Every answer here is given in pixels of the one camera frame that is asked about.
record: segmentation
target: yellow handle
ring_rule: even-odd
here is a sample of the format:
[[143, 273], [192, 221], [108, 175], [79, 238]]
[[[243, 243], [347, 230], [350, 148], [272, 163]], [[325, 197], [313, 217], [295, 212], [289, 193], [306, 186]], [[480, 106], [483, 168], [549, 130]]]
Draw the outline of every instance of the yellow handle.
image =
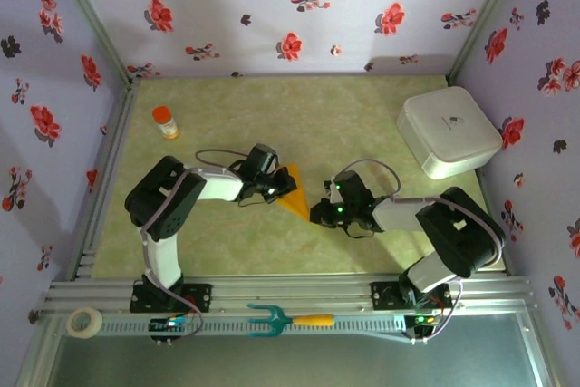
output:
[[297, 316], [292, 319], [294, 325], [334, 326], [333, 314], [313, 314], [312, 316]]

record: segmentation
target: glass panel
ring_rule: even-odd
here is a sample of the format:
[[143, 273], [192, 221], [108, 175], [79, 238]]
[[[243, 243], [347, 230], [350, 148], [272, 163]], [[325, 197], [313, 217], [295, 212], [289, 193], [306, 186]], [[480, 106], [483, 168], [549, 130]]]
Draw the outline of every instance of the glass panel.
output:
[[458, 316], [427, 345], [364, 336], [64, 337], [54, 387], [535, 385], [514, 315]]

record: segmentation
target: floral wallpaper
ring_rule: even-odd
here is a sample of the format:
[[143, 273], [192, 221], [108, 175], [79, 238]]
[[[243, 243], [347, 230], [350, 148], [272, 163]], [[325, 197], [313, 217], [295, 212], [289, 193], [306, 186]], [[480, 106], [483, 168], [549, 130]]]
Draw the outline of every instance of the floral wallpaper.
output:
[[[450, 70], [485, 0], [91, 0], [128, 74]], [[495, 45], [501, 45], [500, 38]], [[151, 71], [146, 74], [141, 68]]]
[[69, 264], [122, 85], [73, 0], [0, 3], [0, 384], [8, 386], [44, 292]]
[[458, 84], [496, 124], [484, 186], [515, 272], [530, 277], [547, 336], [577, 385], [580, 343], [580, 41], [577, 0], [503, 0]]

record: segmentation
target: masking tape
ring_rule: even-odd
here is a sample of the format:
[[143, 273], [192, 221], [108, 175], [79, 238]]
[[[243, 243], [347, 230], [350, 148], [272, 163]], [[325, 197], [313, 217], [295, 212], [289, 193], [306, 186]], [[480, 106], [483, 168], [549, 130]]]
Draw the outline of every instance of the masking tape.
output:
[[90, 307], [75, 310], [66, 322], [67, 333], [77, 339], [90, 339], [101, 330], [101, 327], [101, 312]]

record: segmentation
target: white plastic container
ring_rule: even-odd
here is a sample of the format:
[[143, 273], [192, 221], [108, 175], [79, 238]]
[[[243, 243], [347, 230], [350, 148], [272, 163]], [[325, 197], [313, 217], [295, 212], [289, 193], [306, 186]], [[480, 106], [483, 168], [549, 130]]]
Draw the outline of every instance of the white plastic container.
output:
[[479, 168], [502, 144], [499, 132], [459, 86], [411, 97], [397, 127], [431, 179]]

